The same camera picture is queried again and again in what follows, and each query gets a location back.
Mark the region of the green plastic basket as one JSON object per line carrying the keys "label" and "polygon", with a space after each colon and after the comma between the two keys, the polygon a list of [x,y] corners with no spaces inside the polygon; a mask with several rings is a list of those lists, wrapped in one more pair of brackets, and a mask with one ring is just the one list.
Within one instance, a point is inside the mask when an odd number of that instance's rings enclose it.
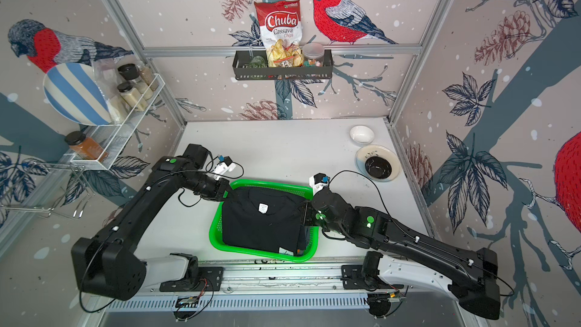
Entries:
{"label": "green plastic basket", "polygon": [[[251,187],[259,187],[259,188],[266,188],[266,189],[275,189],[284,192],[290,192],[294,195],[299,195],[307,200],[312,200],[313,198],[313,190],[308,186],[295,186],[283,183],[273,183],[273,182],[265,182],[265,181],[258,181],[258,180],[238,180],[235,181],[231,185],[231,190],[244,187],[244,186],[251,186]],[[222,240],[222,204],[218,207],[216,211],[216,215],[213,219],[213,222],[210,227],[209,231],[209,238],[210,243],[213,245],[214,248],[220,251],[231,252],[231,253],[239,253],[239,254],[248,254],[257,257],[263,257],[266,259],[276,259],[276,260],[284,260],[293,263],[300,263],[311,259],[316,250],[318,248],[319,243],[319,229],[311,226],[307,226],[309,230],[308,236],[310,237],[308,240],[307,249],[301,256],[294,257],[292,255],[287,254],[275,254],[267,251],[257,251],[253,249],[246,249],[246,248],[238,248],[233,246],[226,245]]]}

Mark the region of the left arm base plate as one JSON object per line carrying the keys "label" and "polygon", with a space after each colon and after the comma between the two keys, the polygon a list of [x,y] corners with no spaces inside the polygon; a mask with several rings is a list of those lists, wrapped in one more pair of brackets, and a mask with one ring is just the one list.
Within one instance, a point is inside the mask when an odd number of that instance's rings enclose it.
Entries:
{"label": "left arm base plate", "polygon": [[160,284],[161,292],[218,292],[225,268],[221,266],[199,267],[188,271],[184,278]]}

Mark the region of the black t-shirt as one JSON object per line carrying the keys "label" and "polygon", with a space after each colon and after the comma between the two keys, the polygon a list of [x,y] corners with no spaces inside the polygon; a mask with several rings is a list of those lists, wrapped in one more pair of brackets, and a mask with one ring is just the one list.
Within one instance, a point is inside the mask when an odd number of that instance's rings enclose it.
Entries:
{"label": "black t-shirt", "polygon": [[228,246],[301,256],[309,230],[307,199],[275,189],[244,186],[222,204],[222,240]]}

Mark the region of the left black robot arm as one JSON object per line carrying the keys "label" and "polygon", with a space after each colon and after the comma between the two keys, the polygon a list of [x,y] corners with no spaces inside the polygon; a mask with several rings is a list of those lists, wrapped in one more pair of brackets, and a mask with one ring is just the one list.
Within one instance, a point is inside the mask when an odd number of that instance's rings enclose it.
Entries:
{"label": "left black robot arm", "polygon": [[222,201],[229,181],[204,170],[210,151],[190,144],[181,156],[162,157],[137,194],[94,237],[79,239],[71,249],[77,287],[102,297],[127,301],[145,285],[146,263],[135,250],[166,202],[189,189],[207,201]]}

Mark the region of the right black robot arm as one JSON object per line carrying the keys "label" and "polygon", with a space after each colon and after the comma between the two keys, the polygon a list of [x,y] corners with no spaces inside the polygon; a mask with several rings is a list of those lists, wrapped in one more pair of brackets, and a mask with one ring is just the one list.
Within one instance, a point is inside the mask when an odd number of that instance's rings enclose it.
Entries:
{"label": "right black robot arm", "polygon": [[305,225],[339,233],[343,240],[367,251],[362,265],[343,268],[346,289],[374,292],[394,288],[396,284],[387,278],[389,272],[380,268],[383,254],[391,252],[433,271],[430,284],[443,278],[444,292],[464,310],[484,319],[499,319],[498,256],[489,248],[471,251],[445,244],[405,226],[387,213],[371,207],[354,207],[327,187],[302,203],[300,211]]}

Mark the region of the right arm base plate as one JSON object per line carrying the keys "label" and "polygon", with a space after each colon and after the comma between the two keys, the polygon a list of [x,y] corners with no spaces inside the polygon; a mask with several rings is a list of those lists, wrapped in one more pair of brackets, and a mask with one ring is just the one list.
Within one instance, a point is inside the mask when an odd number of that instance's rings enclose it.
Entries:
{"label": "right arm base plate", "polygon": [[379,278],[379,269],[376,267],[364,268],[363,265],[342,265],[341,278],[345,290],[365,290],[375,292],[377,290],[399,290],[402,284],[391,285]]}

